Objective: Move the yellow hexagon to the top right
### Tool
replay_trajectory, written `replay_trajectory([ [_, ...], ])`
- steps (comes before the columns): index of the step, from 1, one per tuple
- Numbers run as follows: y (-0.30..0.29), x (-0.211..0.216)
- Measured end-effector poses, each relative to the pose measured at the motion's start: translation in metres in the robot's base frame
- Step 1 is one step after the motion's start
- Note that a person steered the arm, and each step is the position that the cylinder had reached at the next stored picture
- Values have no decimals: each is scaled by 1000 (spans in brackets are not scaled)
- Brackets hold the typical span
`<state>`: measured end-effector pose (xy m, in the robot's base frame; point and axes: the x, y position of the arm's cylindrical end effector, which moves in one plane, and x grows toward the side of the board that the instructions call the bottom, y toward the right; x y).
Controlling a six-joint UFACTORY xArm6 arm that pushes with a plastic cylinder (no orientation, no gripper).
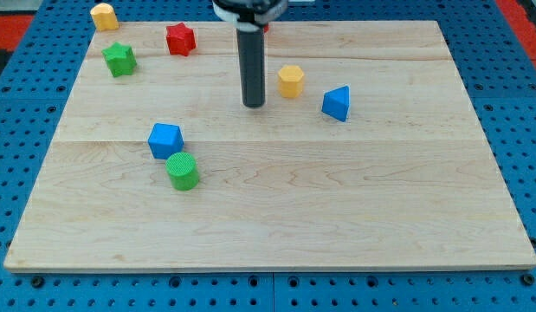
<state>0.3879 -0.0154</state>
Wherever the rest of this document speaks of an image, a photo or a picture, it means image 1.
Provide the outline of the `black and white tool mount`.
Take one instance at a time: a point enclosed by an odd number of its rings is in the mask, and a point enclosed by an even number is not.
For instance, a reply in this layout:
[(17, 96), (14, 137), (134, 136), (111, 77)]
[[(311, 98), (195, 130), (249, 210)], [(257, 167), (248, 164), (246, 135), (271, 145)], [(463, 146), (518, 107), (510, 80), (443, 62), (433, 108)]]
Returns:
[(288, 0), (213, 0), (215, 14), (237, 30), (255, 32), (281, 16)]

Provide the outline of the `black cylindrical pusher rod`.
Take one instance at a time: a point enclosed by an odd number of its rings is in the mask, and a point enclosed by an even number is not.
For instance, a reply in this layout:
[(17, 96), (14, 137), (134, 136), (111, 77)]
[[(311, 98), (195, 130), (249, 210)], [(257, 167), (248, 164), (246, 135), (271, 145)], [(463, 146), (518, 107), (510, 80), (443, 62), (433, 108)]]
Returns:
[(245, 107), (258, 108), (265, 103), (264, 34), (236, 32), (242, 103)]

